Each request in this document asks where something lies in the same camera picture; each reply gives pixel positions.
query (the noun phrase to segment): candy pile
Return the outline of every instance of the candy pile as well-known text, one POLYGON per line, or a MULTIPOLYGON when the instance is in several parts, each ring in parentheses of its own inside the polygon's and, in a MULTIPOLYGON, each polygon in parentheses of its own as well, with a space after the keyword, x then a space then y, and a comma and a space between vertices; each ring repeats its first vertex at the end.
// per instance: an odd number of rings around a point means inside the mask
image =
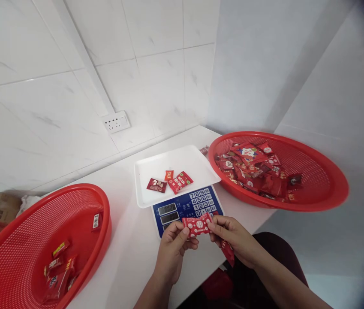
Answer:
MULTIPOLYGON (((102 213, 93 217, 92 232, 99 231, 102 226, 102 213)), ((64 262, 63 255, 71 246, 70 241, 65 240, 52 252, 52 262, 45 265, 43 275, 46 278, 47 291, 43 299, 44 303, 61 299, 75 283, 80 271, 77 270, 77 254, 70 255, 64 262)))
POLYGON ((293 191, 303 188, 302 174, 286 175, 268 142, 233 143, 230 151, 215 160, 230 181, 271 200, 297 202, 293 191))
POLYGON ((177 194, 180 189, 193 183, 192 178, 190 178, 189 175, 186 174, 185 172, 181 172, 175 178, 172 177, 173 177, 173 171, 169 170, 166 171, 165 181, 160 181, 151 178, 147 185, 147 189, 165 193, 166 186, 169 184, 169 187, 172 189, 173 193, 177 194))

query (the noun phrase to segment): scale display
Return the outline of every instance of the scale display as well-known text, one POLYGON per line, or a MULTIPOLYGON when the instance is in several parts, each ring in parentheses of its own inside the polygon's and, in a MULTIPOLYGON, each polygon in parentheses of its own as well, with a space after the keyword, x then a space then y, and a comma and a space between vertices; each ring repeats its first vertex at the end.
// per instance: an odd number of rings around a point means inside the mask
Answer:
POLYGON ((162 238, 163 231, 176 220, 182 218, 197 218, 205 213, 211 216, 223 215, 223 209, 213 186, 208 186, 193 192, 175 195, 174 198, 152 206, 158 235, 162 238))

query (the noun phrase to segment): white wall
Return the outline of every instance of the white wall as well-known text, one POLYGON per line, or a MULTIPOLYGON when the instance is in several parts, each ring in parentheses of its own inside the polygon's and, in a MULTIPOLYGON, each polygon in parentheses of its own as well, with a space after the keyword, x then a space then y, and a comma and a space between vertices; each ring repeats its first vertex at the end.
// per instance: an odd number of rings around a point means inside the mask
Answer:
POLYGON ((67 1, 116 111, 52 3, 0 0, 0 191, 43 194, 205 123, 219 1, 67 1))
POLYGON ((342 169, 350 185, 343 205, 319 213, 278 211, 260 231, 274 232, 290 243, 311 288, 331 306, 360 308, 364 7, 339 3, 341 13, 329 15, 337 1, 222 1, 208 127, 222 133, 274 130, 319 150, 342 169), (281 13, 272 9, 273 2, 280 2, 281 13), (321 28, 325 21, 333 27, 321 28), (305 47, 314 45, 322 53, 304 55, 305 47), (298 63, 306 65, 292 66, 298 63), (282 113, 273 115, 275 108, 282 113), (275 121, 267 121, 272 115, 275 121))

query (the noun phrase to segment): red mesh basket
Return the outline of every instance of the red mesh basket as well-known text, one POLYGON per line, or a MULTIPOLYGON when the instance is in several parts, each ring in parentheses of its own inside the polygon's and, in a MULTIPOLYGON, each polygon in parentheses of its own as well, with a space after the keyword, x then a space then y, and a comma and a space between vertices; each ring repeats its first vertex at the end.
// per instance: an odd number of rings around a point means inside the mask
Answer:
POLYGON ((331 160, 315 149, 287 137, 262 132, 225 134, 211 144, 208 157, 211 166, 222 179, 221 185, 234 197, 254 206, 299 212, 323 211, 339 206, 349 193, 344 174, 331 160), (216 165, 215 157, 229 151, 233 142, 259 145, 266 141, 278 155, 286 174, 303 174, 304 187, 298 190, 296 203, 270 200, 243 189, 228 180, 216 165))
POLYGON ((60 189, 31 206, 0 233, 0 308, 65 308, 87 284, 103 259, 111 238, 109 201, 91 184, 60 189), (91 232, 93 216, 103 211, 102 228, 91 232), (42 304, 43 268, 51 253, 68 239, 63 256, 78 254, 75 283, 56 303, 42 304))

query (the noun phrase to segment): electrical outlet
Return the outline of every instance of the electrical outlet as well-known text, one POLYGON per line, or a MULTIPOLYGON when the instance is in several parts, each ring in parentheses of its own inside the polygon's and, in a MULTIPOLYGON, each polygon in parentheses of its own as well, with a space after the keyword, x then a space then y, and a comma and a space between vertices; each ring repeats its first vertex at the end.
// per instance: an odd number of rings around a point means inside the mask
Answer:
POLYGON ((109 114, 102 117, 103 125, 109 134, 122 131, 130 127, 125 111, 109 114))

